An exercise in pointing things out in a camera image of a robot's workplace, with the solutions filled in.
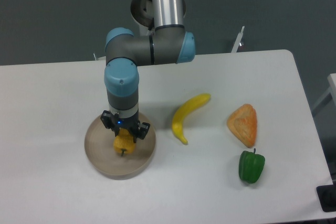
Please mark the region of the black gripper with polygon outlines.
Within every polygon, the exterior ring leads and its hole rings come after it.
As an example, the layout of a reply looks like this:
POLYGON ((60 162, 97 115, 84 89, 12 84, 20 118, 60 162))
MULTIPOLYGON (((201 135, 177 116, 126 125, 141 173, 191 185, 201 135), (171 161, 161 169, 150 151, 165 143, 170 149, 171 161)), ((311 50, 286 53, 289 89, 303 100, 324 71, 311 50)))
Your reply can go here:
POLYGON ((100 120, 106 129, 110 129, 114 132, 115 137, 119 135, 120 128, 130 131, 134 143, 136 143, 138 139, 143 140, 151 126, 150 123, 141 123, 139 121, 138 112, 129 118, 120 118, 117 113, 112 114, 110 111, 104 110, 100 116, 100 120))

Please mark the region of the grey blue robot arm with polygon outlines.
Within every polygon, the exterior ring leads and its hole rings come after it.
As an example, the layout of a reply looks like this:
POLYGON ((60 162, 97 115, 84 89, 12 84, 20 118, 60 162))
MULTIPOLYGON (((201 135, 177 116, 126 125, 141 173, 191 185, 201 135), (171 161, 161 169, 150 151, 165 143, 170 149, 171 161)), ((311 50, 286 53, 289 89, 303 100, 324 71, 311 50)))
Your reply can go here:
POLYGON ((150 33, 136 37, 126 28, 115 28, 106 37, 104 83, 109 110, 101 115, 105 128, 119 135, 127 130, 133 141, 144 139, 150 124, 139 121, 139 66, 190 62, 195 40, 184 27, 183 0, 149 0, 150 33))

